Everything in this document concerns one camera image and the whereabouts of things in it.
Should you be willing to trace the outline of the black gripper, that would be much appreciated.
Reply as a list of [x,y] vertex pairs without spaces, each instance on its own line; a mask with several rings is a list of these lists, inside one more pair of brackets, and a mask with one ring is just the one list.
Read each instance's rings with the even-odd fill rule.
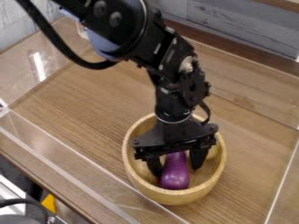
[[188,151],[190,168],[197,170],[210,146],[216,144],[217,131],[218,126],[214,123],[200,125],[194,119],[176,124],[156,122],[153,127],[132,140],[134,158],[146,161],[150,173],[160,178],[162,165],[158,157],[177,151]]

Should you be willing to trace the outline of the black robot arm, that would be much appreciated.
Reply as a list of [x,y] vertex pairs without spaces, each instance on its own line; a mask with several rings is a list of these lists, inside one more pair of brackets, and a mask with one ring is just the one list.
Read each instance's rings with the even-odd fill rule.
[[154,87],[153,127],[132,141],[134,158],[150,173],[162,174],[160,157],[188,151],[198,169],[218,126],[192,115],[209,112],[204,98],[210,84],[193,46],[164,23],[161,12],[145,0],[53,0],[86,29],[93,49],[110,62],[130,60],[145,69]]

